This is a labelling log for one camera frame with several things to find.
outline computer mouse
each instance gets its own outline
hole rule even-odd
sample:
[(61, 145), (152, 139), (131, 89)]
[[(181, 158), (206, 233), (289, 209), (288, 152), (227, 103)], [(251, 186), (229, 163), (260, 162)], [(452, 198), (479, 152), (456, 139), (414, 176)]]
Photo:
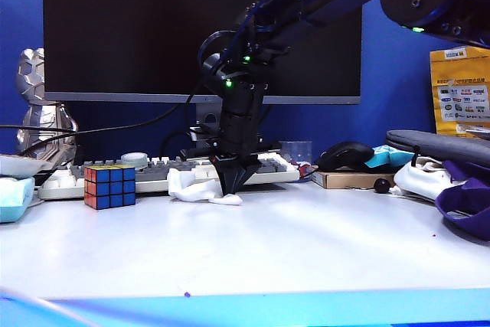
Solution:
[(331, 172), (342, 166), (356, 166), (369, 160), (374, 150), (359, 142), (340, 142), (333, 145), (315, 160), (318, 170)]

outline purple bag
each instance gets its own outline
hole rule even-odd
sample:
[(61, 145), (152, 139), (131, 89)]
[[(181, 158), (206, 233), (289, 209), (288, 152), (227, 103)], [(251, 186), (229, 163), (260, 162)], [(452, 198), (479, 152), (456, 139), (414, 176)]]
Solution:
[(445, 161), (453, 180), (468, 180), (447, 188), (436, 198), (443, 216), (467, 233), (490, 241), (490, 168), (471, 162)]

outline keyboard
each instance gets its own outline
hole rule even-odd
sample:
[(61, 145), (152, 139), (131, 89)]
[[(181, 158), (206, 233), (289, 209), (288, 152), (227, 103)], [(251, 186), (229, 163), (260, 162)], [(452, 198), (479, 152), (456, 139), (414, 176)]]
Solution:
[[(299, 171), (276, 152), (261, 153), (261, 166), (246, 182), (246, 185), (296, 181)], [(83, 198), (83, 169), (91, 165), (113, 165), (120, 160), (84, 162), (58, 169), (38, 188), (38, 197), (44, 200)], [(170, 168), (195, 173), (196, 182), (209, 179), (219, 180), (214, 166), (209, 160), (182, 161), (168, 157), (148, 159), (148, 167), (136, 170), (136, 193), (152, 193), (168, 190), (167, 174)]]

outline white roll of tape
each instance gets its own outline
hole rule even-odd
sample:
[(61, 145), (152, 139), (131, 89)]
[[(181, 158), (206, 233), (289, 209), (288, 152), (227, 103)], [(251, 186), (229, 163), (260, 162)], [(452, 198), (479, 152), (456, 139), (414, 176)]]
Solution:
[(121, 162), (124, 165), (133, 166), (139, 170), (148, 167), (148, 155), (143, 152), (131, 152), (121, 156)]

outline white bowl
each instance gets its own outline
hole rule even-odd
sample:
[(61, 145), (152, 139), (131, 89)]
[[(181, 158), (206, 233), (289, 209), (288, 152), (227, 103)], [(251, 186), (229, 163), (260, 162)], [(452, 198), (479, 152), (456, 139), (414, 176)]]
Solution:
[(0, 154), (0, 175), (30, 178), (41, 170), (51, 170), (53, 163), (17, 155)]

